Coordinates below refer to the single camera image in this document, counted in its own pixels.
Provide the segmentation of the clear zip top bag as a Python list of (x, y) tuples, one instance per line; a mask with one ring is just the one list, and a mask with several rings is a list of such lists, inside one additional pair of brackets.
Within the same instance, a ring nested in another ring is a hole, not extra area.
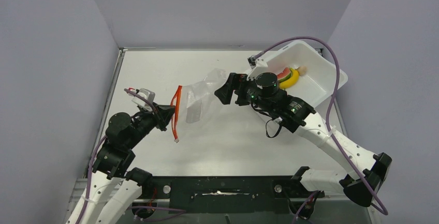
[(215, 68), (199, 82), (178, 86), (171, 100), (171, 105), (175, 107), (171, 119), (175, 143), (184, 140), (187, 135), (202, 133), (206, 124), (219, 114), (223, 105), (214, 92), (224, 85), (227, 77), (226, 71)]

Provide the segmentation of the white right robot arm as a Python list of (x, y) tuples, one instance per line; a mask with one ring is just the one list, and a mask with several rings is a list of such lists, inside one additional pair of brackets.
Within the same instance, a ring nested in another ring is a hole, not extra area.
[(223, 104), (229, 104), (233, 94), (238, 97), (237, 105), (250, 106), (276, 123), (276, 135), (286, 129), (313, 143), (342, 167), (340, 171), (301, 167), (291, 182), (295, 195), (337, 192), (363, 207), (378, 205), (377, 192), (392, 163), (389, 155), (368, 151), (332, 128), (310, 104), (280, 89), (273, 73), (262, 73), (256, 80), (249, 80), (246, 74), (231, 73), (215, 95)]

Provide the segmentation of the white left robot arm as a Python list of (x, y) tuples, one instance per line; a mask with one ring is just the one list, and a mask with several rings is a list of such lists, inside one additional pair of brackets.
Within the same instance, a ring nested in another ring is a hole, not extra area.
[(175, 142), (202, 133), (222, 108), (214, 92), (227, 78), (226, 71), (214, 69), (199, 82), (179, 86), (170, 104), (155, 103), (155, 93), (149, 89), (127, 88), (138, 111), (110, 117), (104, 136), (92, 152), (86, 187), (67, 222), (117, 222), (152, 185), (150, 172), (130, 166), (135, 159), (134, 147), (154, 129), (171, 130)]

